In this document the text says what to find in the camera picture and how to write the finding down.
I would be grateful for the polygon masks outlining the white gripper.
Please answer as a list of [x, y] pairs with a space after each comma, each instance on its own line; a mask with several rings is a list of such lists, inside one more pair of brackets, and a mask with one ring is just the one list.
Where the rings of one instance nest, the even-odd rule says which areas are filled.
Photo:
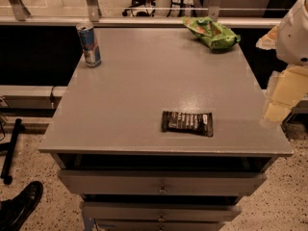
[[307, 0], [297, 0], [279, 26], [258, 39], [256, 47], [276, 48], [279, 60], [289, 64], [269, 77], [263, 119], [282, 123], [293, 107], [308, 93], [308, 10]]

